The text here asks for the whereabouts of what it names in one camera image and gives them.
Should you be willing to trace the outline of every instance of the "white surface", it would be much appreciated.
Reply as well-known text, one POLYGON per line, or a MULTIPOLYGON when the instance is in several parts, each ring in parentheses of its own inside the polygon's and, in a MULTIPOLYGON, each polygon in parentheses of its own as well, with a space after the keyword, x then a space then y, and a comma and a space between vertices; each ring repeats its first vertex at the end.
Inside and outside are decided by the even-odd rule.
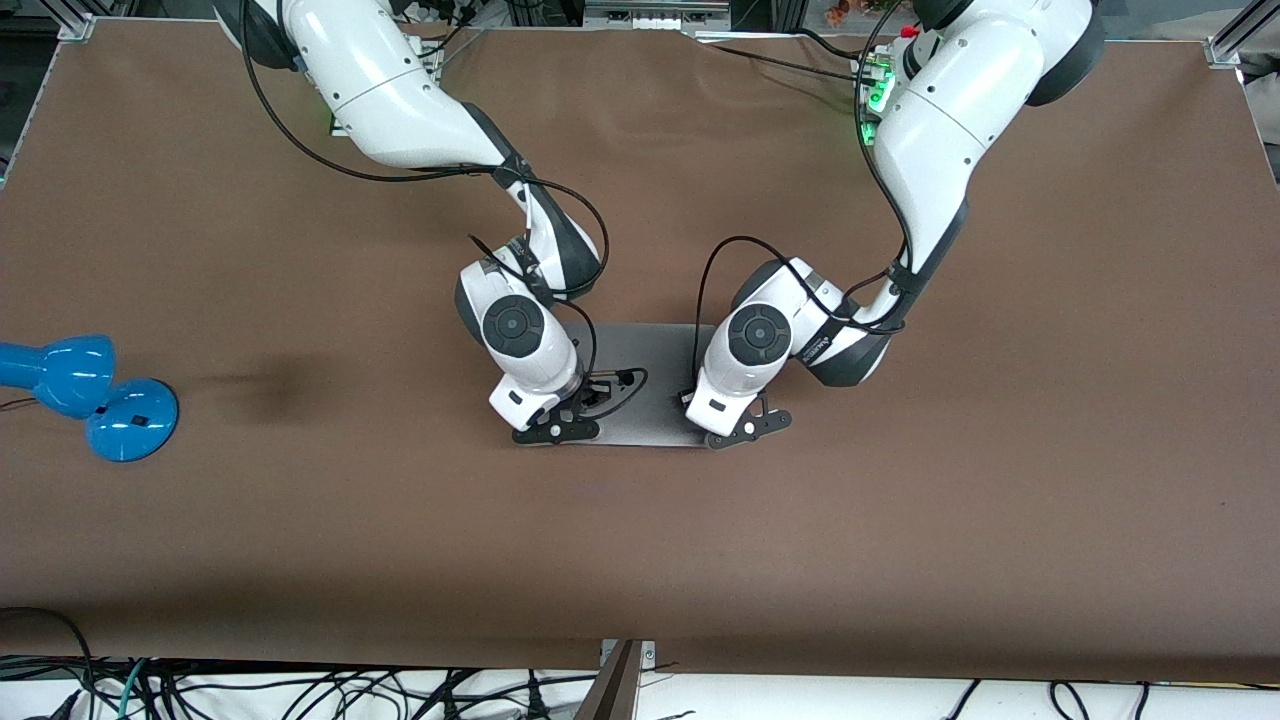
MULTIPOLYGON (((540 678, 572 675, 573 671, 539 671, 540 678)), ((224 684, 260 684, 288 678, 317 675, 233 675, 202 678, 224 684)), ((443 671, 413 671, 401 675, 415 692, 429 692, 444 678, 443 671)), ((463 683, 460 694, 484 694, 526 682, 524 670, 486 670, 463 683)), ((108 683, 118 692, 118 683, 108 683)), ((669 675, 646 673, 636 703, 636 720, 660 720, 695 711, 692 720, 942 720, 951 712, 968 680, 883 678, 809 678, 794 675, 669 675)), ((590 683, 567 683, 543 688, 552 708, 581 702, 590 683)), ((0 720, 26 720, 52 712, 76 689, 74 680, 0 682, 0 720)), ((961 720, 1055 720, 1048 684, 984 680, 965 706, 961 720)), ((1092 720, 1129 720, 1138 702, 1135 685, 1075 684, 1092 720)), ((216 720, 279 720, 301 688, 269 691, 200 691, 187 696, 216 720)), ((308 720, 333 717, 337 698, 319 706, 308 720)), ((525 701, 521 692, 515 696, 525 701)), ((1060 697, 1075 714, 1066 692, 1060 697)), ((114 717, 100 705, 99 716, 114 717)), ((512 717, 521 708, 509 702, 481 705, 466 717, 512 717)), ((84 719, 86 702, 77 705, 76 720, 84 719)), ((439 720, 442 710, 428 715, 439 720)), ((348 711, 349 720, 393 720, 396 711, 384 701, 365 700, 348 711)), ((1274 720, 1280 717, 1280 692, 1153 687, 1143 720, 1274 720)))

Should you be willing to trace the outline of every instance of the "brown table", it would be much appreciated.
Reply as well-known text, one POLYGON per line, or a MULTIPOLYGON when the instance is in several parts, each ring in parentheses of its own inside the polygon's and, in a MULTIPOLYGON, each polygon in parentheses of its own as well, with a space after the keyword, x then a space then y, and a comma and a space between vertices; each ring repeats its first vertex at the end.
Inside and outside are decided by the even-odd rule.
MULTIPOLYGON (((445 81, 608 218, 598 322, 689 322, 728 234, 838 283, 897 245, 837 81, 662 32, 492 32, 445 81)), ((0 415, 0 601, 113 655, 589 666, 648 637, 685 670, 1275 680, 1280 205, 1235 78, 1111 45, 970 200, 873 382, 771 386, 791 430, 517 448, 451 297, 466 233, 520 227, 493 184, 325 170, 215 24, 102 22, 0 193, 0 337, 109 333, 182 423, 114 466, 0 415)), ((713 320, 762 260, 718 263, 713 320)))

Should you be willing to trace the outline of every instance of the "blue glossy object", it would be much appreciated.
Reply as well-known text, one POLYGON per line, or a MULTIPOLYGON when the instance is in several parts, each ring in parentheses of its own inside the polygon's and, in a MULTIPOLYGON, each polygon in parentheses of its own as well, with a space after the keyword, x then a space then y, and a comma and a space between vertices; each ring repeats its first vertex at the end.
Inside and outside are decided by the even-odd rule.
POLYGON ((125 380, 84 423, 93 452, 113 462, 133 462, 160 450, 178 425, 178 396, 151 378, 125 380))
POLYGON ((77 420, 101 407, 115 374, 115 347, 101 334, 45 347, 0 342, 0 384, 29 389, 55 413, 77 420))

